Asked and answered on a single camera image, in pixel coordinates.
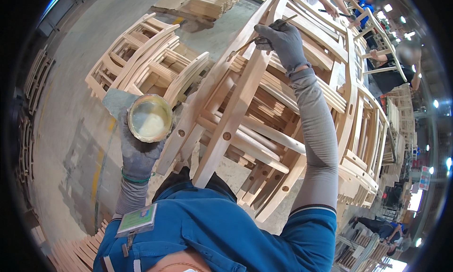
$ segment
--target dowel hole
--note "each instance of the dowel hole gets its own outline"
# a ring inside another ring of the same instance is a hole
[[[225,139],[226,141],[230,140],[231,139],[231,133],[229,132],[225,132],[223,135],[222,135],[223,139]]]

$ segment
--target green rubber band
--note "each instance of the green rubber band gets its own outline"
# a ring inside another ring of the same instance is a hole
[[[135,179],[128,178],[125,174],[123,174],[123,168],[121,168],[121,174],[122,174],[122,176],[123,176],[123,178],[125,180],[128,180],[128,181],[130,181],[131,183],[134,183],[134,184],[144,183],[145,181],[148,181],[151,178],[151,177],[149,177],[147,179],[145,178],[145,179],[140,179],[140,180],[135,180]]]

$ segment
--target black shirt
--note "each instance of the black shirt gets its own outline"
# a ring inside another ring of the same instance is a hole
[[[392,54],[387,54],[387,62],[381,65],[379,68],[388,68],[395,66],[395,60]],[[414,77],[414,72],[412,71],[412,66],[399,63],[401,68],[403,69],[403,73],[408,80],[405,82],[401,75],[399,74],[398,70],[390,70],[390,71],[383,71],[378,73],[373,73],[372,76],[376,81],[379,89],[382,91],[383,94],[390,92],[393,88],[403,85],[405,83],[410,83],[412,78]]]

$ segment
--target hammer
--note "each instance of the hammer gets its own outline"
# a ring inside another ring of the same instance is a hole
[[[319,11],[320,12],[327,12],[324,9],[319,9]],[[340,14],[341,16],[349,17],[352,21],[355,21],[357,19],[357,17],[354,14],[352,14],[352,15],[347,15],[347,14],[343,14],[343,13],[338,13],[338,14]]]

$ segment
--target shirt pocket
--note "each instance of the shirt pocket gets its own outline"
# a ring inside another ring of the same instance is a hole
[[[167,254],[182,251],[186,248],[186,245],[163,241],[134,242],[132,244],[134,259],[165,256]]]

